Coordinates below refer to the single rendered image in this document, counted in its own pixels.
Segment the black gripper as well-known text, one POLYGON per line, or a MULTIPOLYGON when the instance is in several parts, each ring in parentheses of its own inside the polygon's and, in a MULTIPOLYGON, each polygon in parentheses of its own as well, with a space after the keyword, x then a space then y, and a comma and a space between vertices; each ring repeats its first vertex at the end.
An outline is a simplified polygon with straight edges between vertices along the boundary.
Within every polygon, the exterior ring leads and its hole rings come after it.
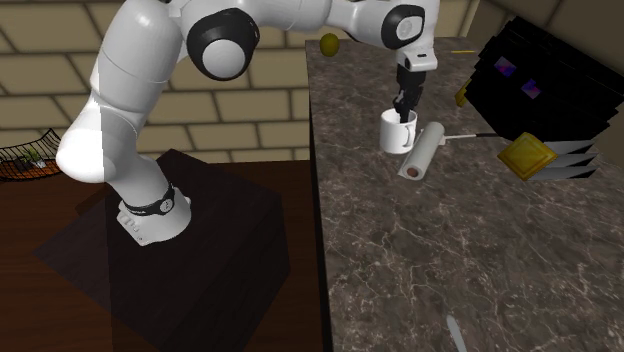
POLYGON ((404 66, 397 66, 396 81, 399 92, 393 99, 393 106, 397 113, 401 113, 402 123, 408 122, 410 112, 417 106, 425 80, 425 72, 411 72, 404 66))

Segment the white mug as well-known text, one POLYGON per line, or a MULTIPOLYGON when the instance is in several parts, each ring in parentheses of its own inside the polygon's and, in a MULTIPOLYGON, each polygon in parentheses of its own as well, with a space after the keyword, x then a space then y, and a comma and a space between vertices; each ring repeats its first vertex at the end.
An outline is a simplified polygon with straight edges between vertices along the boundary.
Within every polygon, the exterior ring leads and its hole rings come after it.
POLYGON ((408 120, 401 121, 401 116, 394 109, 384 111, 380 116, 381 149, 390 154, 405 154, 411 151, 415 137, 418 115, 410 111, 408 120))

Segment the white paper towel roll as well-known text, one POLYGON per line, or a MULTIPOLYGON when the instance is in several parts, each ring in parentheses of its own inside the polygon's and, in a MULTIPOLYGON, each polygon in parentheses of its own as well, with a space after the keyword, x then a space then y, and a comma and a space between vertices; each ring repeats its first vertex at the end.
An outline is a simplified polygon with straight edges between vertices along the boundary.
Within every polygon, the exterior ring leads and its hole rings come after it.
POLYGON ((398 175, 405 179, 422 180, 443 140, 444 133, 445 128, 441 123, 428 123, 399 168, 398 175))

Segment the small yellow block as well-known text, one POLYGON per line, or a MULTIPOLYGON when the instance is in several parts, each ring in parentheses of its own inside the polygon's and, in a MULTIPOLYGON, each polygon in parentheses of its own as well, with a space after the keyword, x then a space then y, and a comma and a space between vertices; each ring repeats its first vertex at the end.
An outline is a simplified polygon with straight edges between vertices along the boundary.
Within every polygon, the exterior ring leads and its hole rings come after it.
POLYGON ((463 107, 467 102, 465 94, 467 92, 467 86, 471 83, 471 81, 472 79, 469 78, 455 94, 455 102, 458 107, 463 107))

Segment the yellow-green round fruit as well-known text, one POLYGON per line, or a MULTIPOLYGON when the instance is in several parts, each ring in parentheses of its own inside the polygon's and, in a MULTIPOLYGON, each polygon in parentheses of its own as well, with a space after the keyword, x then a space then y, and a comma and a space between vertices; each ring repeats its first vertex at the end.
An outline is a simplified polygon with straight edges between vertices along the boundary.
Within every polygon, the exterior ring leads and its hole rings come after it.
POLYGON ((340 49, 340 40, 334 33, 324 34, 319 41, 319 49, 323 56, 333 57, 340 49))

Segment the yellow square with grey slats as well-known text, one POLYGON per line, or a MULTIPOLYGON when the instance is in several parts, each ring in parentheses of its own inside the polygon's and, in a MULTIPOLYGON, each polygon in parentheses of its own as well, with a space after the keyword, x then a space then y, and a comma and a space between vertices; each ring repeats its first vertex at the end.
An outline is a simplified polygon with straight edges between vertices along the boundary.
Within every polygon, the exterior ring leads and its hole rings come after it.
POLYGON ((588 178, 598 167, 591 165, 597 153, 588 153, 592 140, 542 142, 521 134, 498 158, 523 181, 588 178))

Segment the black boxy appliance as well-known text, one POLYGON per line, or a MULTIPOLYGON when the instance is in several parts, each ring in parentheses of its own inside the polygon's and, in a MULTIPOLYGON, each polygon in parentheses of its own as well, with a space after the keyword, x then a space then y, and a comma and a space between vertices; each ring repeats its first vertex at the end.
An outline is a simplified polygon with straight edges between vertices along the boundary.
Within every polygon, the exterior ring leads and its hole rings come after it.
POLYGON ((624 76, 516 17, 479 53, 465 97, 508 140, 590 140, 624 102, 624 76))

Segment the grey knife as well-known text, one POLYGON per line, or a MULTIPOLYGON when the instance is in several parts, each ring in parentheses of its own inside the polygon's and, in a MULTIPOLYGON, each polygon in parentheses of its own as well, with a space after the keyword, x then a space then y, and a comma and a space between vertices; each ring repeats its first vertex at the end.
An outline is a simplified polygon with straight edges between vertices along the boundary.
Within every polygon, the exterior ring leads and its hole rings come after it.
POLYGON ((451 316, 451 315, 447 315, 446 316, 446 322, 447 322, 447 327, 449 329, 449 332, 451 334, 451 337, 453 339, 453 342, 457 348, 458 352, 467 352, 467 348, 465 345, 465 342, 463 340, 463 336, 461 333, 461 329, 456 321, 456 319, 451 316))

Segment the dark robot stand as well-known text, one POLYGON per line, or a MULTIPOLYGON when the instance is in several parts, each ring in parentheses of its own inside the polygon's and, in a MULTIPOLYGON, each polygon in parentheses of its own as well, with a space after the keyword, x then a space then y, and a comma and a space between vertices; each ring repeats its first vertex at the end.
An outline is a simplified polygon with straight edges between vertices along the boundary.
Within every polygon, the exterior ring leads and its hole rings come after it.
POLYGON ((138 245, 110 193, 34 254, 160 352, 242 352, 289 273, 281 196, 176 150, 158 163, 191 199, 180 235, 138 245))

